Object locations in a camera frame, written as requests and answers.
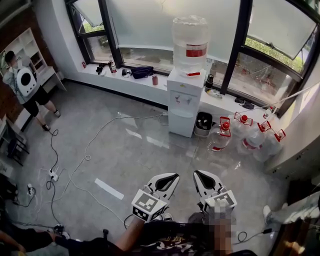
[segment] window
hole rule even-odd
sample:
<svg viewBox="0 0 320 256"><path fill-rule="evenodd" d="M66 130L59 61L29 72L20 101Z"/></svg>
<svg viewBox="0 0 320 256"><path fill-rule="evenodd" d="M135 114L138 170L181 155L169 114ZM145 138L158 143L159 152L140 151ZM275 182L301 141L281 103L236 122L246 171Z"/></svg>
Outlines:
<svg viewBox="0 0 320 256"><path fill-rule="evenodd" d="M174 67L173 19L205 18L214 86L258 106L298 92L320 55L319 0L65 1L87 64L153 66L161 74ZM293 100L275 104L279 117Z"/></svg>

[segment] plastic water bottle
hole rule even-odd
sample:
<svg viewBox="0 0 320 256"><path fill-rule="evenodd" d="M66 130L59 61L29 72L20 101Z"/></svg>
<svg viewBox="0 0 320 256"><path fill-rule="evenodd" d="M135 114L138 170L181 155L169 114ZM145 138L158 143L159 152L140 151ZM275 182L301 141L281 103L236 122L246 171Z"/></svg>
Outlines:
<svg viewBox="0 0 320 256"><path fill-rule="evenodd" d="M248 118L247 115L241 115L240 113L235 112L234 115L230 117L230 130L232 136L243 139L248 134L253 122L254 120Z"/></svg>
<svg viewBox="0 0 320 256"><path fill-rule="evenodd" d="M220 117L220 125L215 124L208 137L207 150L209 153L222 151L231 140L230 119Z"/></svg>
<svg viewBox="0 0 320 256"><path fill-rule="evenodd" d="M172 25L173 63L181 75L200 72L205 64L210 40L205 18L177 17Z"/></svg>
<svg viewBox="0 0 320 256"><path fill-rule="evenodd" d="M282 149L280 141L285 136L286 134L282 129L277 133L267 132L260 149L253 152L254 158L260 162L265 162L271 156L278 154Z"/></svg>
<svg viewBox="0 0 320 256"><path fill-rule="evenodd" d="M237 145L238 153L248 155L253 153L254 150L258 150L265 141L266 131L269 129L271 129L271 125L268 121L262 124L257 123Z"/></svg>

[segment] window sill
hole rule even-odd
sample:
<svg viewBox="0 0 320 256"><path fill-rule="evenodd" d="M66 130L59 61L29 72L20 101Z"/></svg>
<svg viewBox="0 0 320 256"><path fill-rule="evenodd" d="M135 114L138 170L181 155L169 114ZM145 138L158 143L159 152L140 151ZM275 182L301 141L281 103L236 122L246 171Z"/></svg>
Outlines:
<svg viewBox="0 0 320 256"><path fill-rule="evenodd" d="M141 78L141 79L134 79L133 76L130 76L128 74L128 77L122 76L122 70L124 68L117 69L116 73L111 73L108 66L105 66L102 70L102 73L100 75L97 74L96 69L98 65L97 64L88 64L86 68L84 68L81 73L83 74L90 74L90 75L96 75L100 77L106 77L106 78L114 78L114 79L120 79L127 82L132 82L135 84L145 85L148 87L153 88L155 91L152 90L152 93L157 94L157 89L161 91L167 91L167 76L158 74L158 85L152 84L151 77L147 78ZM200 98L200 111L206 111L211 113L213 116L213 120L215 122L219 121L219 115L221 116L228 116L235 112L243 112L247 109L240 106L238 103L235 102L236 97L226 94L222 96L222 99L218 99L215 97L212 97L208 95L204 90L202 91L201 98ZM157 102L163 105L168 105L167 103L167 97L163 98L163 102ZM243 114L248 115L249 118L252 118L254 121L263 123L265 119L263 118L265 110L258 108L252 111L245 112ZM273 118L272 125L277 127L277 123L279 122L279 119L277 117Z"/></svg>

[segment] chair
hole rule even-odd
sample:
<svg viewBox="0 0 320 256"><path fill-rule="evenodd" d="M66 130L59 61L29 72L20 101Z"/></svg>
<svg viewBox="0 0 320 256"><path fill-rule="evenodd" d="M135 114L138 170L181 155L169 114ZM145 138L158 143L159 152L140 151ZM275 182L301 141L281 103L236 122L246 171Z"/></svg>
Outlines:
<svg viewBox="0 0 320 256"><path fill-rule="evenodd" d="M7 147L7 150L8 150L7 156L8 158L16 161L19 165L23 166L19 156L18 148L22 149L24 152L29 154L29 152L27 151L27 146L20 139L17 138L15 131L10 127L9 124L7 125L7 132L9 137L11 138L9 145Z"/></svg>

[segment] person's hand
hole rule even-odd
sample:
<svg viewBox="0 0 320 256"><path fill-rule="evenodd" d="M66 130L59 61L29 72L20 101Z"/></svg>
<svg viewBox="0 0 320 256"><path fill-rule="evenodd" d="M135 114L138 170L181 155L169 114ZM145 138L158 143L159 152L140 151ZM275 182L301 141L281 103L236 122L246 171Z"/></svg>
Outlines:
<svg viewBox="0 0 320 256"><path fill-rule="evenodd" d="M26 249L21 244L18 245L18 250L24 254L26 253Z"/></svg>

